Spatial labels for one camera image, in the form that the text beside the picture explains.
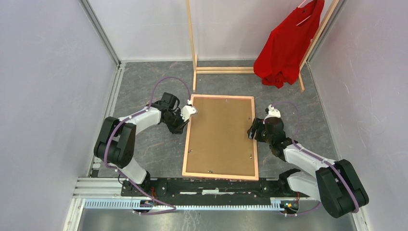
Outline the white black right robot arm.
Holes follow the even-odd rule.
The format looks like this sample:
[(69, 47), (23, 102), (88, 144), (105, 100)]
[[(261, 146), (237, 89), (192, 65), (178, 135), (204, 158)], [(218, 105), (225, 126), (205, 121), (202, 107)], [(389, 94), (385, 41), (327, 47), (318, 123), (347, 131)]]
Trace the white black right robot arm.
[(324, 207), (334, 218), (357, 213), (370, 199), (348, 160), (320, 156), (288, 137), (281, 118), (255, 118), (247, 131), (250, 139), (268, 144), (272, 154), (296, 167), (279, 175), (278, 191), (283, 196), (303, 193)]

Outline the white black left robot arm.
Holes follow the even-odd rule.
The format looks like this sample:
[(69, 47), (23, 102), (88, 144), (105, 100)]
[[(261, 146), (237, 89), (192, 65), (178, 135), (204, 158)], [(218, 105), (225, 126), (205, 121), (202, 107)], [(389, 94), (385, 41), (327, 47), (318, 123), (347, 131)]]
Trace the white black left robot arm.
[(150, 173), (134, 158), (136, 136), (161, 123), (166, 124), (170, 133), (182, 134), (190, 117), (198, 111), (191, 99), (182, 108), (179, 103), (178, 97), (165, 92), (161, 100), (146, 105), (139, 112), (120, 118), (109, 116), (103, 121), (93, 154), (124, 173), (139, 196), (146, 196), (151, 191), (151, 183)]

